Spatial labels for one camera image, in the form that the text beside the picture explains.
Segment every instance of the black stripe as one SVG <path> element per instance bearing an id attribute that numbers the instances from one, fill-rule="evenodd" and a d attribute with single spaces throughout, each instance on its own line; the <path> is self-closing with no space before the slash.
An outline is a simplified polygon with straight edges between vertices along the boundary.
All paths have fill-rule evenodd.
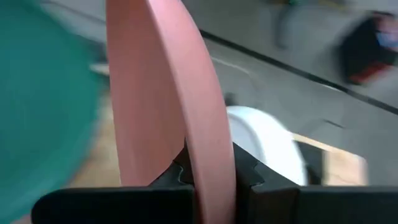
<path id="1" fill-rule="evenodd" d="M 342 125 L 340 125 L 340 124 L 338 124 L 338 123 L 329 121 L 328 119 L 323 119 L 322 121 L 324 121 L 324 122 L 326 122 L 326 123 L 328 123 L 328 124 L 331 124 L 331 125 L 333 125 L 333 126 L 336 126 L 337 128 L 345 129 L 344 126 L 342 126 Z"/>
<path id="2" fill-rule="evenodd" d="M 200 34 L 201 34 L 201 36 L 203 38 L 209 39 L 209 40 L 211 40 L 213 42 L 216 42 L 217 44 L 224 45 L 225 47 L 229 47 L 231 49 L 237 50 L 238 52 L 241 52 L 243 54 L 252 56 L 252 57 L 254 57 L 254 58 L 256 58 L 256 59 L 258 59 L 260 61 L 269 63 L 271 65 L 274 65 L 274 66 L 276 66 L 278 68 L 286 70 L 286 71 L 288 71 L 290 73 L 293 73 L 295 75 L 298 75 L 300 77 L 306 78 L 307 80 L 313 81 L 315 83 L 319 83 L 319 84 L 322 84 L 322 85 L 325 85 L 325 86 L 328 86 L 328 87 L 335 88 L 335 89 L 337 89 L 339 91 L 342 91 L 342 92 L 348 94 L 349 96 L 352 96 L 353 98 L 356 98 L 357 100 L 363 101 L 365 103 L 369 103 L 370 105 L 376 106 L 376 107 L 378 107 L 380 109 L 383 109 L 385 111 L 388 111 L 390 113 L 398 115 L 398 108 L 395 108 L 395 107 L 393 107 L 391 105 L 383 103 L 383 102 L 381 102 L 379 100 L 376 100 L 374 98 L 370 98 L 370 97 L 368 97 L 366 95 L 363 95 L 363 94 L 360 94 L 360 93 L 356 93 L 356 92 L 350 90 L 349 88 L 347 88 L 345 86 L 341 86 L 341 85 L 339 85 L 337 83 L 333 83 L 333 82 L 331 82 L 329 80 L 326 80 L 324 78 L 320 78 L 320 77 L 318 77 L 318 76 L 316 76 L 314 74 L 311 74 L 309 72 L 305 72 L 305 71 L 303 71 L 301 69 L 295 68 L 295 67 L 293 67 L 291 65 L 288 65 L 286 63 L 283 63 L 283 62 L 281 62 L 279 60 L 276 60 L 274 58 L 271 58 L 271 57 L 268 57 L 266 55 L 260 54 L 259 52 L 256 52 L 254 50 L 250 50 L 250 49 L 248 49 L 246 47 L 243 47 L 242 45 L 235 44 L 234 42 L 231 42 L 229 40 L 226 40 L 226 39 L 223 39 L 221 37 L 218 37 L 218 36 L 216 36 L 214 34 L 206 32 L 204 30 L 200 30 Z"/>

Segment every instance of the concrete floor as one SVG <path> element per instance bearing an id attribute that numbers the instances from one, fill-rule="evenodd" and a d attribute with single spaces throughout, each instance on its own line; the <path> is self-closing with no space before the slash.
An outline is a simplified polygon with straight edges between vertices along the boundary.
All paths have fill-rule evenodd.
<path id="1" fill-rule="evenodd" d="M 104 1 L 53 0 L 44 6 L 75 32 L 106 42 Z M 350 13 L 309 2 L 292 16 L 287 50 L 274 47 L 273 21 L 280 6 L 265 0 L 183 0 L 200 29 L 344 85 L 330 49 L 367 9 L 392 9 L 392 1 L 354 2 Z M 82 16 L 73 11 L 80 11 Z M 206 40 L 220 85 L 241 105 L 279 119 L 295 133 L 363 156 L 371 184 L 398 185 L 398 116 L 345 93 L 311 82 L 248 55 Z M 398 107 L 397 70 L 354 90 Z"/>

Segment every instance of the red object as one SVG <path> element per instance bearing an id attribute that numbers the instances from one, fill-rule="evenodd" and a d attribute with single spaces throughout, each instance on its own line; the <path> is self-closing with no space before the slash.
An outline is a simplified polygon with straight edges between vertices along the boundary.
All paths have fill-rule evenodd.
<path id="1" fill-rule="evenodd" d="M 374 62 L 373 65 L 366 68 L 363 72 L 353 75 L 349 79 L 355 83 L 363 83 L 371 76 L 377 74 L 380 71 L 387 69 L 388 67 L 390 67 L 390 65 L 386 65 L 381 62 Z"/>

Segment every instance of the white plastic part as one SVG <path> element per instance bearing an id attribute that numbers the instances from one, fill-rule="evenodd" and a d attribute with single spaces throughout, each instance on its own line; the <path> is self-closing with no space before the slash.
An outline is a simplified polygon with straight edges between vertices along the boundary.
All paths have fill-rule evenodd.
<path id="1" fill-rule="evenodd" d="M 301 152 L 278 120 L 245 106 L 228 106 L 227 113 L 233 142 L 292 182 L 307 185 Z"/>

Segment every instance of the wooden board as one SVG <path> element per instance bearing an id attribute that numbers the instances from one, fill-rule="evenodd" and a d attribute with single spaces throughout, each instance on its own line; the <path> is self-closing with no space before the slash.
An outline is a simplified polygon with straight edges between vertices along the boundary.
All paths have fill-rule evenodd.
<path id="1" fill-rule="evenodd" d="M 313 139 L 293 134 L 296 141 L 305 142 L 326 151 L 325 185 L 366 185 L 366 161 Z M 113 112 L 109 96 L 104 97 L 101 119 L 93 149 L 69 187 L 120 186 L 118 155 L 114 137 Z"/>

